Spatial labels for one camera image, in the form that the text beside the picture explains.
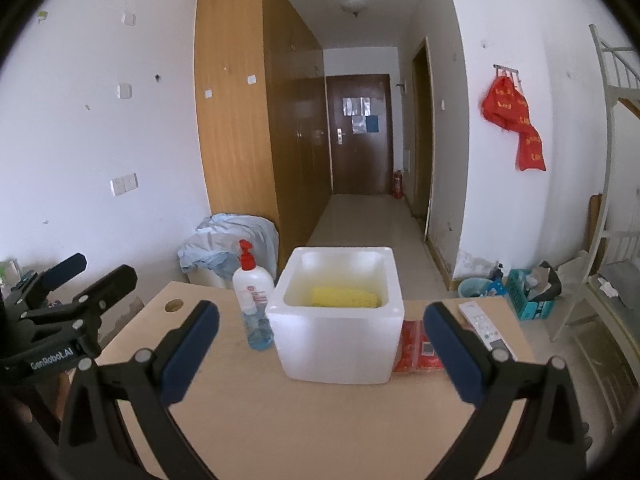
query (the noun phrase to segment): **bunk bed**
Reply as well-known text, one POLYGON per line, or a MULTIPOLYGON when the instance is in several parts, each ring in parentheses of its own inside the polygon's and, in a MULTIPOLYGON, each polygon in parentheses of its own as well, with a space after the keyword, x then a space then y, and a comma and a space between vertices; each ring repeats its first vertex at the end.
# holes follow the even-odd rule
POLYGON ((601 290, 598 278, 605 266, 610 268, 611 264, 622 262, 626 265, 628 262, 636 268, 640 264, 640 231, 622 232, 606 228, 616 140, 613 108, 617 102, 621 102, 640 119, 640 76, 630 62, 631 57, 637 55, 635 49, 610 46, 599 36, 595 25, 590 25, 590 29, 600 63, 606 101, 607 165, 604 192, 582 285, 569 298, 560 327, 551 341, 555 341, 562 330, 570 331, 596 377, 615 429, 640 384, 640 307, 634 310, 625 306, 620 298, 609 298, 601 290), (598 272, 592 274, 601 244, 605 245, 606 250, 598 272), (587 301, 594 313, 571 320, 576 304, 581 301, 587 301))

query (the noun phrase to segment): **remote control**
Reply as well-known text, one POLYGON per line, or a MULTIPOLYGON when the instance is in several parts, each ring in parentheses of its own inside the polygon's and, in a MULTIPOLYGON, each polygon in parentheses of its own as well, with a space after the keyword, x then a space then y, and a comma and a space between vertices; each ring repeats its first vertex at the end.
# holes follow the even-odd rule
POLYGON ((484 310, 482 310, 475 301, 462 303, 459 308, 462 315, 469 323, 471 323, 471 326, 474 328, 478 337, 482 340, 484 346, 489 352, 496 348, 504 348, 511 354, 511 357, 513 357, 514 360, 517 360, 516 354, 514 354, 511 347, 507 345, 502 334, 498 332, 498 329, 489 319, 487 314, 484 313, 484 310))

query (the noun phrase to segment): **wooden wardrobe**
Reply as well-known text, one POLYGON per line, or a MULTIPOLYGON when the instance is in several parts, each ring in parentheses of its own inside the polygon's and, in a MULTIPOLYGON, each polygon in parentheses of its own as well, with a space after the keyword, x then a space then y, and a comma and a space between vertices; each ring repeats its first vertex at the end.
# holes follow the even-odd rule
POLYGON ((322 48, 288 0, 198 0, 194 79, 211 211, 273 221, 282 268, 331 195, 322 48))

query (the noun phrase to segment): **white foam box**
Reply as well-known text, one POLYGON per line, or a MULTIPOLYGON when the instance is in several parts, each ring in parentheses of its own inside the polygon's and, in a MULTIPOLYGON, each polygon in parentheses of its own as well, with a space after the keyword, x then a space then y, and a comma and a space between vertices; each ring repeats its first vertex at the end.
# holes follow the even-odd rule
POLYGON ((292 379, 380 384, 393 369, 404 303, 391 248, 297 248, 270 297, 267 317, 292 379), (315 286, 375 293, 377 308, 311 306, 315 286))

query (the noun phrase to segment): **wooden board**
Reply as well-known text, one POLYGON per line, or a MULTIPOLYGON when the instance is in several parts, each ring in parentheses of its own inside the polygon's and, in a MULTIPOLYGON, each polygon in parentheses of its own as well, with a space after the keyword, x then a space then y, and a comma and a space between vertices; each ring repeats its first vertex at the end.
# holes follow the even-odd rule
POLYGON ((620 101, 623 105, 625 105, 625 107, 633 115, 635 115, 638 119, 640 119, 640 108, 638 108, 638 106, 636 106, 636 104, 633 101, 630 101, 629 99, 624 99, 624 98, 620 98, 618 99, 618 101, 620 101))
MULTIPOLYGON (((220 332, 183 402, 172 406, 178 425, 221 479, 423 479, 453 444, 472 413, 446 373, 393 374, 387 384, 349 386, 290 380, 276 351, 246 344, 240 309, 229 290, 171 282, 104 349, 101 364, 154 348, 199 300, 222 315, 220 332), (185 305, 164 310, 170 300, 185 305)), ((457 305, 444 300, 458 319, 457 305)), ((520 360, 534 357, 504 298, 477 300, 520 360)), ((431 301, 406 301, 405 317, 420 319, 431 301)), ((522 413, 512 407, 482 474, 495 470, 522 413)), ((124 419, 148 470, 162 471, 130 407, 124 419)))
MULTIPOLYGON (((588 239, 589 247, 591 247, 593 237, 596 234, 596 225, 598 224, 598 215, 600 214, 601 206, 602 206, 602 193, 600 193, 599 195, 593 195, 590 197, 589 199, 589 239, 588 239)), ((600 240, 600 245, 598 246, 596 257, 593 261, 593 265, 591 266, 592 274, 595 274, 600 268, 606 249, 607 249, 607 240, 605 239, 600 240)))

